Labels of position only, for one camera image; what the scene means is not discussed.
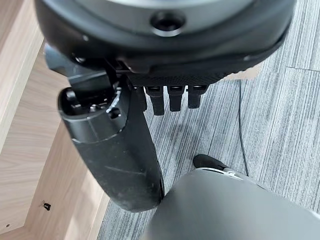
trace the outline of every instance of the screw hole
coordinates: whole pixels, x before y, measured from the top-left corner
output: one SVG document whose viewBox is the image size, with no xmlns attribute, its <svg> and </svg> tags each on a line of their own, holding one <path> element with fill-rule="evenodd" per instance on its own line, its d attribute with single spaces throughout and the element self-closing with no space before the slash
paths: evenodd
<svg viewBox="0 0 320 240">
<path fill-rule="evenodd" d="M 172 12 L 158 12 L 151 18 L 153 32 L 161 37 L 174 37 L 181 33 L 185 19 Z"/>
<path fill-rule="evenodd" d="M 111 119 L 116 119 L 118 117 L 121 117 L 121 111 L 118 108 L 113 108 L 110 112 L 109 112 L 109 117 Z"/>
</svg>

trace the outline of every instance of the screw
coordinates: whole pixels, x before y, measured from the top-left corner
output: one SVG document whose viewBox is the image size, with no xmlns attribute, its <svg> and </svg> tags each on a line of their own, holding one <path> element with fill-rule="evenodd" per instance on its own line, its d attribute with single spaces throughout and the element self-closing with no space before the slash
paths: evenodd
<svg viewBox="0 0 320 240">
<path fill-rule="evenodd" d="M 77 56 L 75 57 L 75 60 L 80 64 L 82 64 L 86 61 L 86 59 L 84 57 L 77 57 Z"/>
</svg>

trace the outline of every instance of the wooden panel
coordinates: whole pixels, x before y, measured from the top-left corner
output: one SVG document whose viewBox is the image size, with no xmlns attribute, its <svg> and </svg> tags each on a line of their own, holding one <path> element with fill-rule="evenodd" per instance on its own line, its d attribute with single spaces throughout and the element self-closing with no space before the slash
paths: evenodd
<svg viewBox="0 0 320 240">
<path fill-rule="evenodd" d="M 6 42 L 22 3 L 21 0 L 0 0 L 0 49 Z"/>
<path fill-rule="evenodd" d="M 41 51 L 0 154 L 0 234 L 25 223 L 61 121 L 57 95 L 67 85 L 65 77 L 47 69 Z"/>
<path fill-rule="evenodd" d="M 52 206 L 50 211 L 43 208 L 43 202 Z M 25 227 L 40 240 L 86 240 L 94 235 L 95 228 L 100 227 L 102 218 L 98 211 L 104 213 L 107 204 L 108 198 L 89 173 L 61 124 Z"/>
<path fill-rule="evenodd" d="M 43 41 L 34 1 L 20 0 L 19 3 L 14 0 L 16 8 L 13 3 L 8 3 L 11 1 L 4 2 L 2 0 L 0 3 L 4 6 L 0 6 L 1 12 L 7 11 L 0 17 L 3 22 L 0 48 L 0 152 Z"/>
<path fill-rule="evenodd" d="M 25 227 L 0 235 L 0 240 L 37 240 Z"/>
<path fill-rule="evenodd" d="M 238 79 L 248 79 L 253 80 L 255 79 L 261 69 L 262 63 L 259 63 L 258 65 L 251 67 L 247 69 L 246 71 L 241 71 L 237 74 L 230 74 L 229 76 L 225 77 L 226 80 L 238 80 Z"/>
</svg>

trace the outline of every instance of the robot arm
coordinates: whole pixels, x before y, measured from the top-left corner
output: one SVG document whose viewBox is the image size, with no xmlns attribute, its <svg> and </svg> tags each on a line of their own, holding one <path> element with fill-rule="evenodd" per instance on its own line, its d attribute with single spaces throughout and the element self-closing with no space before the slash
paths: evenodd
<svg viewBox="0 0 320 240">
<path fill-rule="evenodd" d="M 70 88 L 58 110 L 82 159 L 123 209 L 156 207 L 163 180 L 143 111 L 188 107 L 284 42 L 294 0 L 35 0 L 49 68 Z"/>
</svg>

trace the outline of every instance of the wood grain surface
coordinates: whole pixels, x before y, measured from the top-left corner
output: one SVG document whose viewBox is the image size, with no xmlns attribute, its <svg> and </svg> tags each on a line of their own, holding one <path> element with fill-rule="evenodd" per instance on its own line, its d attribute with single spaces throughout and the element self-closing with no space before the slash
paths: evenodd
<svg viewBox="0 0 320 240">
<path fill-rule="evenodd" d="M 0 234 L 25 223 L 61 121 L 57 95 L 67 85 L 40 51 L 0 154 Z"/>
<path fill-rule="evenodd" d="M 0 235 L 0 240 L 37 240 L 36 237 L 25 227 Z"/>
<path fill-rule="evenodd" d="M 33 2 L 1 1 L 0 152 L 43 42 Z"/>
<path fill-rule="evenodd" d="M 39 240 L 97 239 L 108 201 L 61 123 L 24 227 Z"/>
</svg>

